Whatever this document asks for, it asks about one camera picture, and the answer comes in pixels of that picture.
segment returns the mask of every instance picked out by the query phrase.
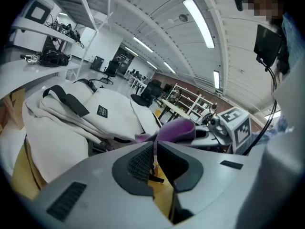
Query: black label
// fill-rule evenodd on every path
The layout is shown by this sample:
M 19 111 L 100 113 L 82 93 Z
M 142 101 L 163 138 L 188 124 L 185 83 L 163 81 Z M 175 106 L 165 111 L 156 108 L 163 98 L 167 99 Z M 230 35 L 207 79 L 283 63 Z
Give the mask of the black label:
M 102 117 L 108 118 L 108 110 L 100 105 L 99 108 L 97 109 L 97 114 Z

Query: yellow object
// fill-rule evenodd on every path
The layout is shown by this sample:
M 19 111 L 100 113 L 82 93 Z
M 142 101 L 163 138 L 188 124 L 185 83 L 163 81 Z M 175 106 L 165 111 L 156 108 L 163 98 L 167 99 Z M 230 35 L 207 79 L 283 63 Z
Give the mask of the yellow object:
M 161 110 L 160 110 L 160 109 L 157 109 L 156 112 L 154 112 L 154 114 L 155 114 L 157 117 L 159 117 L 160 114 L 161 114 Z

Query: fluorescent light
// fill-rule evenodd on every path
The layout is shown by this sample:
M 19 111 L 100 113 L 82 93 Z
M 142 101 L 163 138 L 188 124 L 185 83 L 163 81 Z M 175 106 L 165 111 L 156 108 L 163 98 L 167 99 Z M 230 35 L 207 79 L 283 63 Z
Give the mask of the fluorescent light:
M 266 119 L 266 120 L 269 119 L 269 116 L 270 116 L 270 114 L 267 115 L 267 116 L 265 116 L 265 119 Z M 273 119 L 274 119 L 274 118 L 277 118 L 277 117 L 280 117 L 280 116 L 281 116 L 281 111 L 277 111 L 277 112 L 275 112 L 275 114 L 273 115 Z
M 215 83 L 215 88 L 219 89 L 219 72 L 214 71 L 214 83 Z
M 209 27 L 201 14 L 199 8 L 197 7 L 197 4 L 195 3 L 194 0 L 185 0 L 183 1 L 183 4 L 185 7 L 188 9 L 192 17 L 194 18 L 197 26 L 200 29 L 200 32 L 204 38 L 205 44 L 208 48 L 214 48 L 215 44 L 212 39 L 211 32 L 209 30 Z
M 134 37 L 134 39 L 141 44 L 144 48 L 146 48 L 148 51 L 153 52 L 149 47 L 147 47 L 143 42 L 141 42 L 138 38 Z
M 149 63 L 148 61 L 147 61 L 147 63 Z M 151 63 L 149 63 L 153 68 L 155 68 L 156 70 L 157 70 L 157 68 L 156 67 L 154 67 Z
M 134 55 L 137 55 L 133 50 L 129 49 L 128 47 L 125 47 L 128 51 L 131 51 Z
M 171 72 L 173 72 L 174 74 L 176 74 L 176 72 L 167 64 L 167 62 L 163 62 L 167 68 L 169 68 L 171 70 Z

